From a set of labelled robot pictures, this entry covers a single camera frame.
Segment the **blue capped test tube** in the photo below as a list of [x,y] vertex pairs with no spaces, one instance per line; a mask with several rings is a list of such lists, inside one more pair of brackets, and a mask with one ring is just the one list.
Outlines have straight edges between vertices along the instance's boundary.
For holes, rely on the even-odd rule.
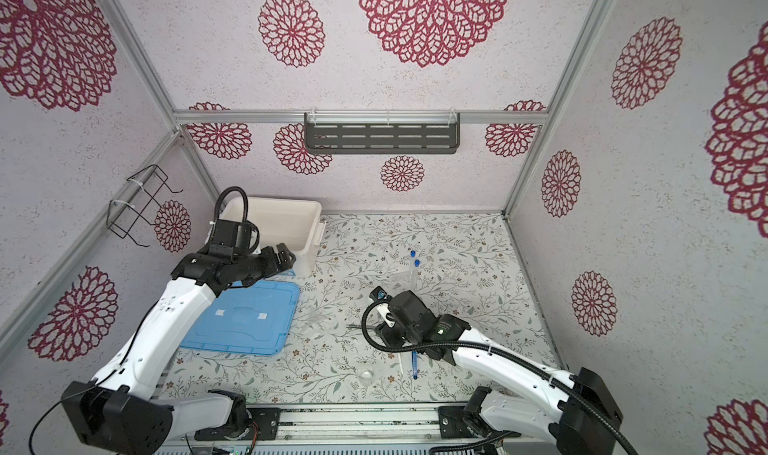
[[408,271],[408,288],[411,291],[415,291],[417,288],[419,266],[420,266],[420,260],[417,258],[416,251],[411,250],[409,271]]
[[412,261],[409,280],[410,280],[410,290],[413,292],[416,292],[418,289],[420,265],[421,265],[421,261],[419,259],[414,259]]

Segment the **white plastic storage bin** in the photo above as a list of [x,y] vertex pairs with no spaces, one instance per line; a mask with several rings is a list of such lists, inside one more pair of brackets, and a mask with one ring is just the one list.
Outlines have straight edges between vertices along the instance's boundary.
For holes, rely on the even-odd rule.
[[320,221],[322,206],[312,200],[248,197],[247,220],[260,231],[260,242],[254,256],[266,247],[278,252],[284,243],[296,257],[293,267],[275,277],[306,278],[313,274],[325,223]]

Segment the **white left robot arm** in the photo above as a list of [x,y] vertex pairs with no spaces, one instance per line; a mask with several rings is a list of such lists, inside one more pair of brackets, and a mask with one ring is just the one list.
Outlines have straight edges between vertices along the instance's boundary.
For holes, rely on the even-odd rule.
[[250,415],[241,395],[212,390],[169,402],[152,396],[190,328],[223,291],[290,270],[295,261],[283,243],[257,254],[186,255],[118,353],[90,381],[65,389],[61,405],[80,442],[118,454],[152,454],[167,439],[201,430],[243,435]]

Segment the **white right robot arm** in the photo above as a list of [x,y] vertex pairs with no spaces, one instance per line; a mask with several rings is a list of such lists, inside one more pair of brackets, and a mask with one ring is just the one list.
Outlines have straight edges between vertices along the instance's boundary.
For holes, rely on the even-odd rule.
[[583,368],[573,374],[535,362],[493,341],[469,322],[436,315],[412,291],[395,296],[375,287],[361,316],[366,342],[385,353],[422,354],[498,384],[476,388],[448,418],[458,437],[475,442],[438,445],[432,454],[496,454],[504,440],[532,437],[561,454],[625,453],[635,448],[621,432],[623,414],[603,379]]

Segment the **blue pen dropper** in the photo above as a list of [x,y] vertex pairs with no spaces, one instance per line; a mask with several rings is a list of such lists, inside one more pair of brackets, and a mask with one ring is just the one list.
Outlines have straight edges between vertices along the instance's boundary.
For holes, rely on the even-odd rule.
[[413,380],[419,378],[419,366],[418,366],[418,352],[411,351],[411,375]]

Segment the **blue plastic bin lid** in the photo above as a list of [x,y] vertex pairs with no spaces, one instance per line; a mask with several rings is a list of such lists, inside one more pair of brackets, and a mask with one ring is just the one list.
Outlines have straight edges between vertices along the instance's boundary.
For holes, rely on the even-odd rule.
[[224,292],[196,320],[184,349],[273,356],[285,346],[300,297],[299,286],[261,280]]

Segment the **metal tweezers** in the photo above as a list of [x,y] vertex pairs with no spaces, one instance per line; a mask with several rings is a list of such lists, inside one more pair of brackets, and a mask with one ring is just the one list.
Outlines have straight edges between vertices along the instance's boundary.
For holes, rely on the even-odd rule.
[[[364,331],[363,327],[361,325],[359,325],[359,324],[347,324],[346,328],[347,329],[351,329],[351,330]],[[365,330],[367,330],[367,331],[375,331],[375,328],[376,328],[375,326],[374,327],[368,327]]]

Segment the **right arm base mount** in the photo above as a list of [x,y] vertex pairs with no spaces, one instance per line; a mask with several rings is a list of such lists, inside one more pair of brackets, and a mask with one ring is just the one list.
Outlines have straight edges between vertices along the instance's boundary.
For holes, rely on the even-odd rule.
[[488,429],[477,414],[465,407],[442,405],[437,409],[440,437],[443,440],[484,438]]

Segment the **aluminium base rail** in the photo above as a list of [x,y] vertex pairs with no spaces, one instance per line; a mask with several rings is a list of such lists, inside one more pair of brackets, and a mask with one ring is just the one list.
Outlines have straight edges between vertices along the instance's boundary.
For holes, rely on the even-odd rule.
[[[251,405],[280,408],[274,441],[194,441],[192,433],[166,441],[161,454],[432,454],[438,445],[462,445],[475,438],[440,437],[437,409],[467,403],[371,405]],[[528,436],[503,441],[496,454],[561,454]]]

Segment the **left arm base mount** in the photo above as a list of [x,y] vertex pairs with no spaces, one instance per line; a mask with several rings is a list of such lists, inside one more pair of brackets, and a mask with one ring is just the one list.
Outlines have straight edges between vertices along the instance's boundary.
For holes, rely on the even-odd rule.
[[280,417],[280,408],[249,407],[244,425],[221,426],[198,430],[193,435],[194,441],[274,441],[277,438]]

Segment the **grey wall shelf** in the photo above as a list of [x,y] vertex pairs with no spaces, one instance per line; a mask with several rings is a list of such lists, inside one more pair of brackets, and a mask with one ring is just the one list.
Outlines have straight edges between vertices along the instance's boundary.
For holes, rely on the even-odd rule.
[[461,118],[304,115],[304,146],[313,155],[451,155],[460,146]]

